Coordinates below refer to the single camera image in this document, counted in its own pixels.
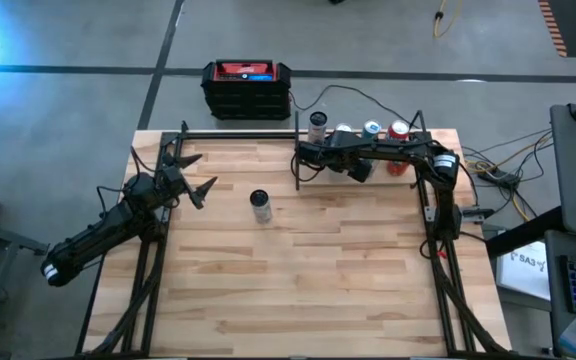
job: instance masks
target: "white paper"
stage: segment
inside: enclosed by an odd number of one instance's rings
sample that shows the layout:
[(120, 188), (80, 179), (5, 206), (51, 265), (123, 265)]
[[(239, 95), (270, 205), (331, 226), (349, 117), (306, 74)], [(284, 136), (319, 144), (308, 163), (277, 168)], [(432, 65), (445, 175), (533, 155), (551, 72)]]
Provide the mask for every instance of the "white paper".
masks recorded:
[(546, 244), (537, 241), (498, 258), (497, 285), (550, 301)]

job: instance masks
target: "gray floor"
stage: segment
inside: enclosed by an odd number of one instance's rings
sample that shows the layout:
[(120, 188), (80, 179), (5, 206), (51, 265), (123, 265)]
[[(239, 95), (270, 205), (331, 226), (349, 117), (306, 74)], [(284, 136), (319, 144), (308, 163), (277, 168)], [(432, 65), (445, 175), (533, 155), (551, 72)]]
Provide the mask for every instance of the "gray floor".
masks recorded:
[[(186, 0), (167, 65), (203, 67), (215, 58), (267, 57), (299, 70), (576, 75), (576, 59), (552, 46), (536, 0), (464, 0), (442, 39), (431, 37), (439, 1)], [(174, 0), (0, 1), (0, 64), (154, 67)], [(449, 1), (447, 13), (454, 1)], [(95, 220), (95, 186), (117, 186), (151, 76), (0, 73), (0, 225), (55, 244)], [(288, 128), (284, 122), (221, 122), (210, 117), (197, 77), (163, 78), (150, 129)], [(576, 84), (461, 83), (293, 79), (299, 105), (327, 84), (351, 85), (406, 117), (423, 109), (430, 127), (459, 130), (474, 148), (547, 128), (548, 108), (576, 102)], [(392, 116), (370, 101), (333, 89), (313, 110), (358, 126)], [(491, 151), (493, 159), (519, 145)], [(546, 175), (521, 190), (538, 212), (559, 203), (554, 155)], [(534, 163), (526, 174), (536, 174)], [(480, 202), (497, 207), (494, 189)], [(512, 208), (489, 223), (521, 222)], [(24, 254), (0, 307), (0, 350), (15, 359), (67, 356), (79, 336), (92, 289), (91, 269), (50, 288), (41, 259)], [(549, 345), (547, 313), (504, 305), (513, 348)]]

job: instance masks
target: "yellow cable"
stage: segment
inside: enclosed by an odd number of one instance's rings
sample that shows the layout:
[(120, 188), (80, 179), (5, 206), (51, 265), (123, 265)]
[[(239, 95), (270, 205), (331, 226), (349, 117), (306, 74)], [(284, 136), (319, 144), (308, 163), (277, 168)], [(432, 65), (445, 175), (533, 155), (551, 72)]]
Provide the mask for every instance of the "yellow cable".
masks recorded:
[[(432, 29), (433, 37), (438, 39), (438, 38), (444, 36), (448, 32), (448, 30), (450, 30), (450, 28), (452, 27), (452, 24), (454, 24), (455, 20), (457, 20), (457, 17), (459, 17), (459, 13), (461, 12), (462, 2), (463, 2), (463, 0), (457, 1), (457, 8), (455, 9), (455, 15), (453, 15), (452, 19), (450, 19), (450, 22), (448, 23), (448, 26), (441, 33), (439, 33), (439, 23), (441, 22), (441, 19), (435, 19), (435, 25), (433, 26), (433, 29)], [(446, 7), (446, 0), (441, 0), (441, 5), (439, 6), (439, 12), (443, 13), (444, 7)]]
[(523, 210), (521, 210), (521, 207), (517, 203), (517, 195), (515, 195), (515, 194), (512, 194), (512, 203), (513, 203), (513, 205), (515, 205), (515, 209), (517, 209), (517, 212), (519, 213), (519, 215), (521, 215), (521, 217), (524, 218), (524, 221), (525, 222), (530, 221), (530, 218), (528, 217), (528, 215), (526, 215), (526, 213), (523, 212)]
[[(503, 160), (502, 162), (500, 162), (499, 164), (496, 164), (496, 165), (489, 164), (489, 163), (487, 163), (487, 162), (485, 162), (485, 161), (477, 161), (477, 162), (475, 163), (475, 169), (473, 169), (473, 172), (476, 173), (476, 174), (482, 174), (482, 173), (485, 173), (485, 172), (488, 172), (488, 171), (493, 171), (493, 170), (499, 168), (501, 165), (503, 165), (503, 164), (507, 163), (508, 161), (512, 160), (515, 156), (521, 154), (522, 152), (524, 152), (524, 151), (526, 151), (526, 150), (534, 147), (535, 145), (543, 144), (543, 143), (545, 143), (545, 142), (548, 141), (548, 140), (550, 140), (550, 136), (547, 136), (547, 137), (545, 137), (545, 138), (537, 141), (536, 143), (529, 144), (529, 145), (527, 145), (526, 147), (521, 148), (519, 151), (517, 151), (516, 153), (510, 155), (508, 158), (506, 158), (505, 160)], [(487, 167), (487, 168), (485, 168), (485, 169), (480, 169), (480, 168), (478, 168), (478, 165), (479, 165), (480, 163), (481, 163), (481, 164), (487, 164), (489, 167)]]

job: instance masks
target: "butcher block tabletop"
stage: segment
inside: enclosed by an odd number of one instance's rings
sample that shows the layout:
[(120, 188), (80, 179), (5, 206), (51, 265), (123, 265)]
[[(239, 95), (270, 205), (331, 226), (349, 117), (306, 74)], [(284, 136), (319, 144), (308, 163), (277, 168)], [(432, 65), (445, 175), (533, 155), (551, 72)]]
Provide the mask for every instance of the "butcher block tabletop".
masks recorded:
[[(431, 131), (461, 155), (456, 130)], [(151, 167), (161, 134), (135, 134), (133, 146)], [(412, 167), (391, 177), (385, 163), (377, 163), (364, 184), (326, 170), (296, 191), (293, 140), (184, 142), (182, 155), (198, 153), (203, 158), (183, 171), (187, 180), (195, 186), (219, 180), (202, 210), (184, 195), (172, 211), (151, 356), (446, 354), (430, 262), (419, 255), (426, 234), (417, 189), (410, 187)], [(302, 167), (301, 177), (309, 171)], [(129, 159), (126, 179), (134, 174)], [(273, 219), (266, 225), (255, 222), (250, 205), (256, 189), (270, 196)], [(461, 169), (455, 198), (461, 206), (473, 204)], [(462, 230), (481, 235), (474, 224)], [(106, 255), (84, 350), (99, 345), (126, 310), (139, 245), (133, 239)], [(465, 236), (455, 247), (468, 305), (509, 349), (486, 247)], [(134, 346), (141, 343), (145, 308)]]

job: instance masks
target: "red and black box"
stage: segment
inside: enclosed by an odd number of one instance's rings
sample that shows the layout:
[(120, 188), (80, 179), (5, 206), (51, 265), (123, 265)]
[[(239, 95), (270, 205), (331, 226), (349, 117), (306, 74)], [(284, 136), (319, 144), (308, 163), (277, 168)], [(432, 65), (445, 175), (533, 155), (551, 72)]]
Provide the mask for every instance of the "red and black box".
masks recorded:
[(201, 87), (220, 120), (284, 120), (290, 116), (289, 67), (272, 60), (217, 60), (203, 70)]

